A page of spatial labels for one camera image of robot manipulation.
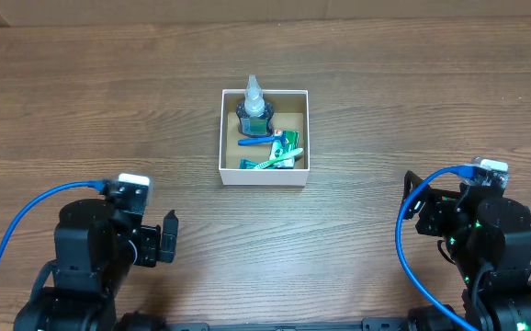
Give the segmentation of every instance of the bottle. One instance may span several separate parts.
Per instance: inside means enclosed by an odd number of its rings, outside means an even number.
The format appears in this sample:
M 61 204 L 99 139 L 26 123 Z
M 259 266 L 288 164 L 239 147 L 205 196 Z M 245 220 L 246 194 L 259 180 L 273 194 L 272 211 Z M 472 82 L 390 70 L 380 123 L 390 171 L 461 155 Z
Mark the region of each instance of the bottle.
M 239 132 L 248 137 L 267 137 L 274 133 L 272 117 L 274 107 L 264 100 L 264 92 L 257 84 L 255 75 L 249 76 L 245 100 L 237 104 L 237 116 L 239 117 Z

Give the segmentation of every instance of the white box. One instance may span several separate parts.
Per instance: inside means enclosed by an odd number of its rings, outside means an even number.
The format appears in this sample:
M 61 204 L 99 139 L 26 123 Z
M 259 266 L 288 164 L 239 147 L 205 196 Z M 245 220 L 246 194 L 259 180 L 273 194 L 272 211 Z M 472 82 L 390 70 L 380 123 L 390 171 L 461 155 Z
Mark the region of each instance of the white box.
M 222 90 L 220 104 L 219 172 L 223 185 L 306 185 L 311 170 L 309 130 L 309 92 L 304 90 L 264 90 L 264 99 L 274 106 L 274 129 L 299 132 L 299 147 L 303 154 L 296 159 L 294 169 L 240 169 L 242 158 L 264 162 L 269 158 L 270 143 L 239 146 L 247 137 L 239 132 L 235 109 L 244 99 L 244 89 Z

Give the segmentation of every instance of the teal toothbrush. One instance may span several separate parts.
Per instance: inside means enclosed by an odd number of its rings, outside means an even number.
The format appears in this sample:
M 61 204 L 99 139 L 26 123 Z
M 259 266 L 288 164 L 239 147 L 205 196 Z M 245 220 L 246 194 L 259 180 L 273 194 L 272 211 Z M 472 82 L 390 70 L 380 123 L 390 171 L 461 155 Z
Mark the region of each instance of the teal toothbrush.
M 282 154 L 273 160 L 265 161 L 260 163 L 259 165 L 256 165 L 254 169 L 266 169 L 267 167 L 271 166 L 276 162 L 284 161 L 286 159 L 289 159 L 290 157 L 298 156 L 302 154 L 302 151 L 304 151 L 302 148 L 293 149 L 290 152 Z

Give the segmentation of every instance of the beige wall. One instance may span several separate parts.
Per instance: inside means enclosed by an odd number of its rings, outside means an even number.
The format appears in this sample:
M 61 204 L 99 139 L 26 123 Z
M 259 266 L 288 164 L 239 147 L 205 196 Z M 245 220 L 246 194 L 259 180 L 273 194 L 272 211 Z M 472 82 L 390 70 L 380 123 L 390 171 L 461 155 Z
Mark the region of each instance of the beige wall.
M 531 15 L 531 0 L 0 0 L 10 26 Z

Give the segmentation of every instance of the wooden table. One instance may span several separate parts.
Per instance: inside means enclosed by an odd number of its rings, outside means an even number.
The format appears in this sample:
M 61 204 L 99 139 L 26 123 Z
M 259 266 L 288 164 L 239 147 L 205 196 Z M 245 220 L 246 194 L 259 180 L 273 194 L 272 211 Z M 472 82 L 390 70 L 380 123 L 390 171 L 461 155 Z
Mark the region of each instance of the wooden table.
M 229 188 L 217 170 L 220 93 L 308 89 L 304 189 Z M 133 268 L 118 313 L 170 322 L 347 321 L 425 305 L 394 223 L 407 169 L 473 155 L 510 164 L 531 207 L 531 17 L 0 29 L 0 239 L 42 191 L 130 171 L 155 180 L 145 223 L 180 217 L 173 265 Z M 455 188 L 456 180 L 437 185 Z M 10 329 L 68 191 L 18 226 L 0 264 Z M 463 314 L 436 238 L 403 230 L 412 269 Z

